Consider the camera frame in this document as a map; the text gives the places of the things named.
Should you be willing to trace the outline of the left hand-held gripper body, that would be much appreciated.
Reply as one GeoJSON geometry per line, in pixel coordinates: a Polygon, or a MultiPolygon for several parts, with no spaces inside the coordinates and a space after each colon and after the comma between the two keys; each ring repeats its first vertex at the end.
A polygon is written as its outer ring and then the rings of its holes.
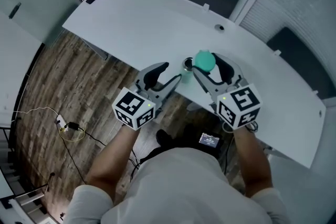
{"type": "Polygon", "coordinates": [[[145,90],[137,80],[120,91],[112,109],[117,120],[136,131],[161,113],[163,99],[163,87],[145,90]]]}

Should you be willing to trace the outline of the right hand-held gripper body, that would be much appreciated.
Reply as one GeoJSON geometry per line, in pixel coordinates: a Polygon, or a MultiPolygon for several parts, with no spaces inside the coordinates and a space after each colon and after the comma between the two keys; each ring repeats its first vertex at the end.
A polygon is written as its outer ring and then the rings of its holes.
{"type": "Polygon", "coordinates": [[[212,93],[216,114],[228,124],[232,130],[255,121],[263,101],[254,84],[240,78],[226,90],[215,89],[212,93]]]}

